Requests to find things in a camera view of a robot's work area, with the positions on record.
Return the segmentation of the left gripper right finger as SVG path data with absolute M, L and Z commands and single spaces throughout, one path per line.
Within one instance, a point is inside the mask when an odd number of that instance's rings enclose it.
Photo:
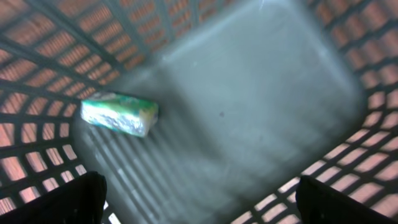
M 309 175 L 301 176 L 295 199 L 304 224 L 397 223 Z

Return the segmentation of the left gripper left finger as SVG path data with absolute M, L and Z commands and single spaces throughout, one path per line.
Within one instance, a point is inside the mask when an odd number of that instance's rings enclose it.
M 89 171 L 1 215 L 1 224 L 100 224 L 106 193 L 105 176 Z

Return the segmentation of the teal white tissue packet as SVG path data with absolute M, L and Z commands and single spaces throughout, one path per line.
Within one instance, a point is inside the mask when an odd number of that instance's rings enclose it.
M 159 105 L 104 91 L 81 102 L 80 116 L 87 123 L 143 138 L 158 121 Z

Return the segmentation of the grey plastic mesh basket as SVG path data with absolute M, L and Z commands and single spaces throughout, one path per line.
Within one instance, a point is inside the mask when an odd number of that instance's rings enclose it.
M 301 175 L 397 220 L 397 2 L 2 1 L 1 214 L 91 170 L 103 223 L 300 223 Z

